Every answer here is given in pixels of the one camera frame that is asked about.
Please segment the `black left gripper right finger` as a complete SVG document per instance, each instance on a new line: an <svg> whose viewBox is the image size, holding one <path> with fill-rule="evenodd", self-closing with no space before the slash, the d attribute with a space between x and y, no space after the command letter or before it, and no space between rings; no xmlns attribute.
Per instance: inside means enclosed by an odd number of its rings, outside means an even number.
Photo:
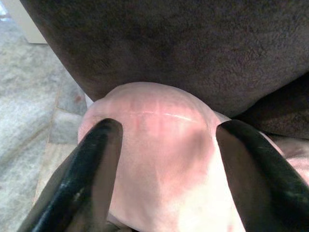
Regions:
<svg viewBox="0 0 309 232"><path fill-rule="evenodd" d="M247 232L307 232L309 187L254 127L230 120L216 129L227 182Z"/></svg>

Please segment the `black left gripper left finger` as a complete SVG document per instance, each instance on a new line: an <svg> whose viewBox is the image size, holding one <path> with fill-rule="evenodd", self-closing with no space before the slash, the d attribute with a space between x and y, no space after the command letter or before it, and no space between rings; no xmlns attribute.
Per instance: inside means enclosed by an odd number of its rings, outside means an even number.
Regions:
<svg viewBox="0 0 309 232"><path fill-rule="evenodd" d="M105 231L122 138L120 122L97 123L54 171L18 231Z"/></svg>

